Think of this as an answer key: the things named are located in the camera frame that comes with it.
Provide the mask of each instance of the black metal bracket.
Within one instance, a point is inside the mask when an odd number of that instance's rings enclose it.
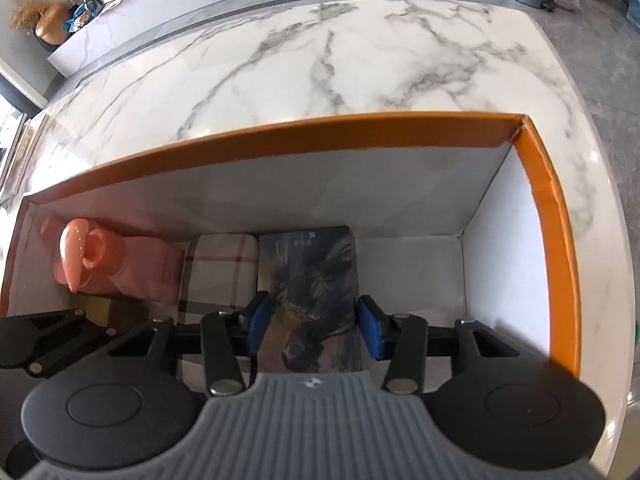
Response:
[[[383,389],[398,395],[422,395],[427,355],[427,322],[417,316],[394,318],[400,337],[383,380]]]
[[[377,361],[389,360],[395,355],[405,318],[421,319],[409,314],[385,314],[373,298],[367,295],[360,297],[356,310],[360,332],[369,353]],[[429,326],[426,355],[456,357],[458,355],[456,329]]]
[[[204,398],[174,377],[173,325],[171,318],[144,322],[36,386],[22,406],[22,426],[38,453],[106,470],[175,445]]]
[[[6,317],[0,322],[0,368],[23,368],[48,378],[94,352],[117,335],[84,311],[59,310]]]
[[[425,399],[449,440],[486,462],[523,470],[592,455],[605,413],[587,386],[474,319],[458,320],[454,330],[453,377]]]
[[[251,358],[254,377],[272,303],[269,293],[260,291],[241,311],[211,312],[198,324],[174,328],[171,352],[202,354],[207,396],[231,396],[247,388],[236,357]]]

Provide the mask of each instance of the black circular disc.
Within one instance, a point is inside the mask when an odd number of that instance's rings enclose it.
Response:
[[[468,453],[545,470],[590,458],[604,428],[598,397],[553,363],[483,358],[433,394],[431,416]]]
[[[201,402],[146,358],[79,363],[37,386],[24,401],[22,426],[52,462],[105,470],[144,462],[191,429]]]
[[[124,384],[92,384],[78,390],[66,403],[69,415],[83,426],[110,428],[127,422],[142,407],[135,388]]]

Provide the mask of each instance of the gold vase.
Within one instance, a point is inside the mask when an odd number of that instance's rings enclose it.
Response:
[[[63,4],[53,4],[45,10],[36,25],[36,36],[52,45],[63,44],[69,33],[62,28],[69,19],[69,11]]]

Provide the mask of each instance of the painted book cover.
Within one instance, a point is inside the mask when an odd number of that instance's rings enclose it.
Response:
[[[258,290],[274,314],[258,353],[263,372],[360,369],[356,249],[348,227],[260,236]]]

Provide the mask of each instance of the gray tile floor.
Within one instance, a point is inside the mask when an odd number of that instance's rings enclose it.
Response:
[[[515,0],[467,0],[523,10],[542,27],[573,76],[607,150],[620,190],[629,230],[636,289],[640,290],[640,34],[619,9],[598,0],[582,0],[581,12],[533,9]],[[69,78],[53,95],[62,97],[91,73],[118,62],[129,53],[148,48],[201,27],[220,16],[248,8],[292,5],[291,0],[227,0],[181,16],[144,38],[134,38],[118,52],[107,54]],[[640,314],[640,294],[636,301]]]

